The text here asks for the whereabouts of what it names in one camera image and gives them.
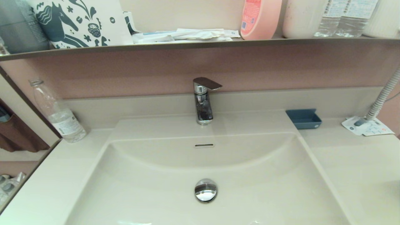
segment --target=pink wall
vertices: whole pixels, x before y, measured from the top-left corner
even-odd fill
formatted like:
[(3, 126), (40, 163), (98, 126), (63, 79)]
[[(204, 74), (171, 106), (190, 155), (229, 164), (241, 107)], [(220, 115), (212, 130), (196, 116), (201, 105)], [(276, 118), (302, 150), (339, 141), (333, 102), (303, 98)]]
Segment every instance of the pink wall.
[[(2, 62), (32, 99), (28, 79), (39, 76), (64, 98), (191, 93), (206, 76), (222, 92), (383, 86), (400, 62), (390, 44), (301, 44), (91, 53)], [(399, 101), (382, 111), (398, 131)]]
[(38, 161), (8, 162), (0, 161), (0, 174), (8, 174), (15, 177), (20, 172), (30, 174), (37, 166)]

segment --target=chrome faucet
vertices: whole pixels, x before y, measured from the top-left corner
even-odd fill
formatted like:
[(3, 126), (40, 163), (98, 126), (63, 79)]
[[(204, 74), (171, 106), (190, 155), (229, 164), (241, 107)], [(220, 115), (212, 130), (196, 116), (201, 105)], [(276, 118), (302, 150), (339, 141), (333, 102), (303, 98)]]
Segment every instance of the chrome faucet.
[(208, 90), (220, 89), (222, 85), (205, 77), (195, 78), (193, 80), (193, 85), (194, 99), (196, 101), (197, 123), (200, 125), (207, 125), (213, 119)]

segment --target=blue soap dish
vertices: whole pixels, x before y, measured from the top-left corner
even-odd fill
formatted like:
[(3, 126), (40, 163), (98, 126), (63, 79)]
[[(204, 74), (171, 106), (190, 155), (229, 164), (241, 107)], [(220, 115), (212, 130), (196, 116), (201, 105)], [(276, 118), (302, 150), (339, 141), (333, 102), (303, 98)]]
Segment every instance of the blue soap dish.
[(312, 109), (296, 109), (286, 110), (286, 114), (292, 120), (298, 130), (316, 129), (321, 126), (322, 120), (315, 114), (317, 110)]

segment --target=chrome drain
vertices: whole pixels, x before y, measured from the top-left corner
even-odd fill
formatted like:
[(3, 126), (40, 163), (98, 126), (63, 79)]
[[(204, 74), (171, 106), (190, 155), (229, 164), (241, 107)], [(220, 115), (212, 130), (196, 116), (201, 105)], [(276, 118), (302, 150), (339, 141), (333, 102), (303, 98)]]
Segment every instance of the chrome drain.
[(197, 182), (194, 195), (201, 203), (210, 203), (217, 197), (217, 184), (210, 179), (202, 179)]

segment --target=sink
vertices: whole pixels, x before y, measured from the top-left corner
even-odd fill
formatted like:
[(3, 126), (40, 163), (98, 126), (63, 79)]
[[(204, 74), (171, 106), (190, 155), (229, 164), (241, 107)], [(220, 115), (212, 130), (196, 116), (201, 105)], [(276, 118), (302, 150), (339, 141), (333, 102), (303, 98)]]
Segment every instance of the sink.
[[(119, 138), (103, 148), (66, 225), (350, 224), (296, 129), (238, 134), (243, 127), (229, 129), (228, 121), (229, 115), (214, 127), (193, 126), (204, 136), (114, 135)], [(201, 179), (218, 185), (211, 203), (194, 195)]]

